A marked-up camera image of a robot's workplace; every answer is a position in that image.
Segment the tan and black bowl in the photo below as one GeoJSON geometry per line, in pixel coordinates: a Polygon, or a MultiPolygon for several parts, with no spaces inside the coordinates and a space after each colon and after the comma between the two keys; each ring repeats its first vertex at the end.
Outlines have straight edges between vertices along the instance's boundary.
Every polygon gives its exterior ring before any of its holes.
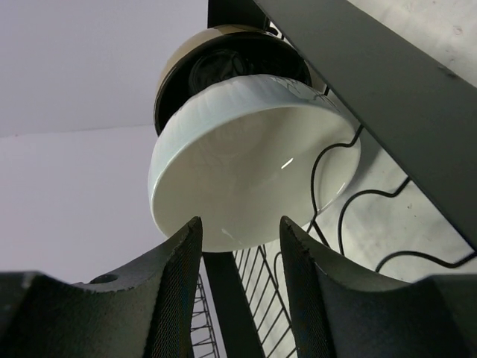
{"type": "Polygon", "coordinates": [[[246,75],[276,75],[323,91],[315,70],[286,40],[245,25],[207,28],[167,60],[157,85],[154,127],[161,134],[171,116],[207,87],[246,75]]]}

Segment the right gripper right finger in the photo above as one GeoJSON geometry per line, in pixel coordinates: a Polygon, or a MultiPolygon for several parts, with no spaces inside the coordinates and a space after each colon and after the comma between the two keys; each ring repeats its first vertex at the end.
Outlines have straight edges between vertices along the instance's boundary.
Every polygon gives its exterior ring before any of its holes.
{"type": "Polygon", "coordinates": [[[282,217],[279,240],[299,357],[474,357],[476,276],[406,283],[371,271],[282,217]]]}

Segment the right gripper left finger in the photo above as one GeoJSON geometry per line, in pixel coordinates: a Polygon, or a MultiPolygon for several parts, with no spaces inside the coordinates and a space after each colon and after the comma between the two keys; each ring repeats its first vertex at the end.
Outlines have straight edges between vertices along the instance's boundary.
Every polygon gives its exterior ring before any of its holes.
{"type": "Polygon", "coordinates": [[[1,274],[3,357],[189,357],[203,227],[89,283],[38,271],[1,274]]]}

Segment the light blue bowl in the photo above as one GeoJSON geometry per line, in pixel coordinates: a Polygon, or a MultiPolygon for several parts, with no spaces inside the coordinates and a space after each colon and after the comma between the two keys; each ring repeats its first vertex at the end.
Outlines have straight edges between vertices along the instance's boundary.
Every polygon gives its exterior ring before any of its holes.
{"type": "Polygon", "coordinates": [[[279,221],[305,225],[351,183],[361,159],[355,128],[323,93],[299,81],[250,75],[191,97],[152,153],[149,207],[171,236],[190,218],[205,252],[271,242],[279,221]]]}

